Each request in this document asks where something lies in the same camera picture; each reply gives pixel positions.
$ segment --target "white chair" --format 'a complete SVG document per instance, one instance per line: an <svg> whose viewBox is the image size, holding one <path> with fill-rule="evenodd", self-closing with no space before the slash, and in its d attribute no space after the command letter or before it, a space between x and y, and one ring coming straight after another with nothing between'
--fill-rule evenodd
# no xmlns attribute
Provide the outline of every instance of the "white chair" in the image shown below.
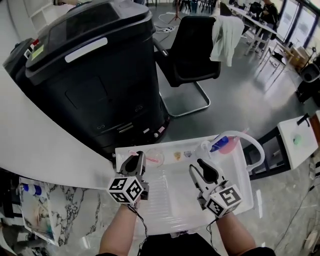
<svg viewBox="0 0 320 256"><path fill-rule="evenodd" d="M282 58L277 57L277 55L275 56L275 50L279 49L280 52L282 53ZM271 76L277 71L278 67L280 65L283 66L283 69L280 71L280 73L275 77L275 79L273 80L272 84L277 80L277 78L280 76L280 74L285 70L285 68L288 66L288 64L290 63L290 61L292 60L292 58L294 57L294 55L288 50L286 49L284 46L282 46L281 44L279 44L278 42L276 42L275 47L273 48L273 50L271 51L270 47L268 47L268 49L265 51L264 57L262 58L261 62L259 63L259 66L264 62L267 54L269 53L269 57L267 58L266 62L264 63L263 67L261 68L261 70L259 71L259 73L264 69L264 67L267 65L267 63L269 62L270 58L273 58L274 60L276 60L278 62L278 66L276 66L275 70L272 72Z"/></svg>

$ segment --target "gray floor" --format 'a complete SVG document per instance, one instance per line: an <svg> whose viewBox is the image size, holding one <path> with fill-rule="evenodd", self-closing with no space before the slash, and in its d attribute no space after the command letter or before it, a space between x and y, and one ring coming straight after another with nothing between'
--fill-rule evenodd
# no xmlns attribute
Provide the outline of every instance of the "gray floor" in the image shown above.
<svg viewBox="0 0 320 256"><path fill-rule="evenodd" d="M172 6L167 4L158 6L157 10L151 9L155 24L165 27L165 24L158 20L158 16L172 12ZM161 18L168 22L172 17L172 14L168 14ZM170 48L175 35L176 31L172 32L162 45ZM161 40L167 34L154 36ZM203 112L172 119L163 142L215 135L227 130L243 131L246 128L249 128L249 135L258 139L281 121L315 112L317 108L312 99L304 105L296 99L295 90L300 81L295 72L289 70L283 73L272 85L272 80L269 78L273 68L269 63L257 75L258 56L256 53L244 56L244 51L248 47L245 42L245 39L241 39L236 47L232 67L223 64L218 79L200 82L211 99L211 106ZM191 84L170 88L159 68L157 72L160 91L172 111L182 111L203 104L194 93ZM309 160L305 161L295 170L251 182L254 207L238 217L253 235L258 246L275 248L309 187L314 184L309 178L308 162ZM318 228L314 220L320 218L319 214L317 216L320 191L318 188L320 186L309 192L303 201L287 235L276 249L278 256L307 255L301 249L309 232ZM212 225L212 229L214 246L221 255L227 255L215 224ZM210 241L210 235L204 227L197 231L208 242ZM60 248L50 247L48 250L52 255L94 256L98 253L102 233L103 230L81 239L77 244L67 244ZM142 237L138 237L133 242L130 255L137 255L138 245L142 240Z"/></svg>

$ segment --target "small bottle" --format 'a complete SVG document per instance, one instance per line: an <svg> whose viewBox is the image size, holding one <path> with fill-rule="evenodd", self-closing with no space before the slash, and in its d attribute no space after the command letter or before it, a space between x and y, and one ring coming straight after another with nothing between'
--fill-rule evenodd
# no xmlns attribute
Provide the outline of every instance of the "small bottle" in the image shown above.
<svg viewBox="0 0 320 256"><path fill-rule="evenodd" d="M215 152L215 151L221 149L222 147L227 145L228 142L229 142L228 137L224 136L222 139L218 140L217 143L212 145L212 148L211 148L210 152Z"/></svg>
<svg viewBox="0 0 320 256"><path fill-rule="evenodd" d="M22 184L23 189L31 195L41 196L42 188L38 185Z"/></svg>

